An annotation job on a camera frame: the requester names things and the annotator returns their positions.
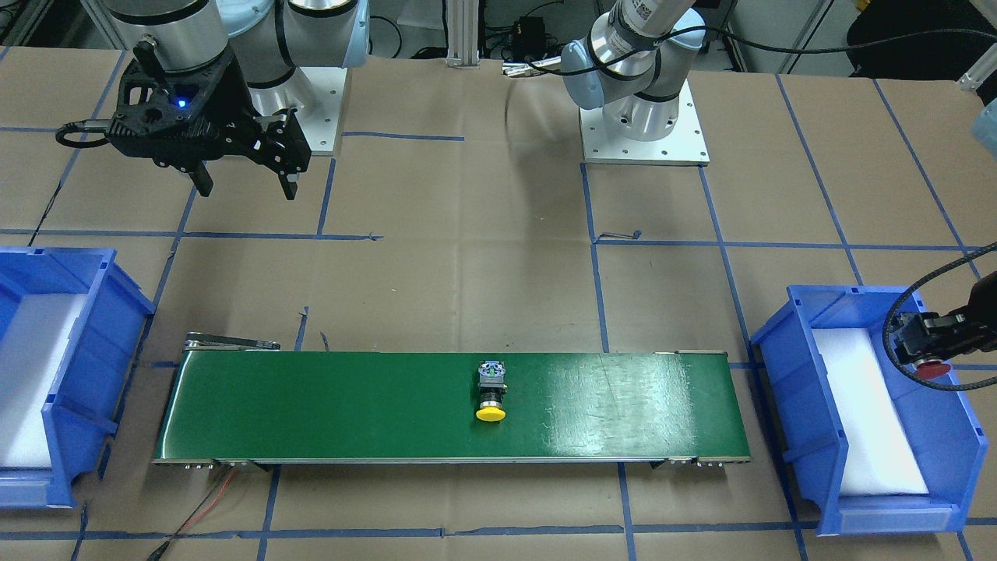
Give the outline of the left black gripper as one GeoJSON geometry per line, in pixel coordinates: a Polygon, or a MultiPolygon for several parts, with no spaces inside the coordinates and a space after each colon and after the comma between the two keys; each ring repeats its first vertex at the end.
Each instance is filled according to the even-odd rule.
{"type": "Polygon", "coordinates": [[[953,316],[957,320],[957,326],[954,330],[954,356],[972,354],[975,351],[994,351],[996,345],[996,273],[993,271],[972,287],[966,305],[941,316],[953,316]]]}

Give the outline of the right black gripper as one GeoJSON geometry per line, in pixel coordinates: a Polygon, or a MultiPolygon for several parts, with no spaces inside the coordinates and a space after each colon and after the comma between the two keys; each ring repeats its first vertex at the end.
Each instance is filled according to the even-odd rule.
{"type": "Polygon", "coordinates": [[[189,173],[201,196],[213,191],[203,162],[247,157],[278,175],[287,201],[296,199],[298,173],[307,171],[312,150],[295,111],[264,116],[254,108],[234,49],[184,72],[165,70],[157,48],[132,53],[104,132],[115,149],[189,173]]]}

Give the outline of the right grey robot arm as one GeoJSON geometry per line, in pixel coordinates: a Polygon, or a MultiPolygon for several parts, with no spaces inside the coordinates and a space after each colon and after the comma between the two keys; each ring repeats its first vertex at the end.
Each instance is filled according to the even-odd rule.
{"type": "Polygon", "coordinates": [[[107,1],[134,59],[101,145],[187,175],[213,191],[207,163],[245,157],[277,175],[286,199],[320,139],[328,96],[307,68],[349,69],[369,49],[366,1],[107,1]]]}

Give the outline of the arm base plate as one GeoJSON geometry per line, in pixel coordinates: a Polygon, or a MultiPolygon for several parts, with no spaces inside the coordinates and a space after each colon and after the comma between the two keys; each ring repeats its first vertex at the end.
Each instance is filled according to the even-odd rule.
{"type": "Polygon", "coordinates": [[[580,109],[584,162],[706,166],[711,162],[689,81],[676,98],[651,102],[630,96],[598,109],[580,109]]]}
{"type": "Polygon", "coordinates": [[[249,91],[254,107],[264,116],[294,108],[313,155],[334,157],[340,145],[347,86],[347,69],[304,67],[296,68],[280,85],[249,91]]]}

